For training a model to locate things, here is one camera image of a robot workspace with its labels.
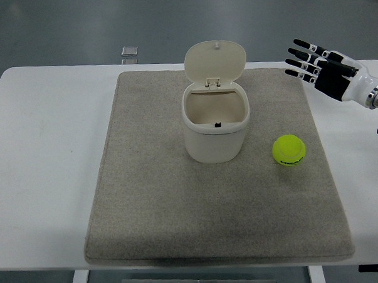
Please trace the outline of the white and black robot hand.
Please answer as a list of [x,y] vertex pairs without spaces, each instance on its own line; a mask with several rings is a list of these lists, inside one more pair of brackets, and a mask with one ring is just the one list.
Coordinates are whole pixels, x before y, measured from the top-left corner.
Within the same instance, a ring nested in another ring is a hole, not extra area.
[[285,62],[293,66],[285,73],[310,83],[319,92],[337,101],[355,101],[371,110],[378,108],[378,78],[355,59],[300,39],[293,40],[297,48],[288,52],[294,59]]

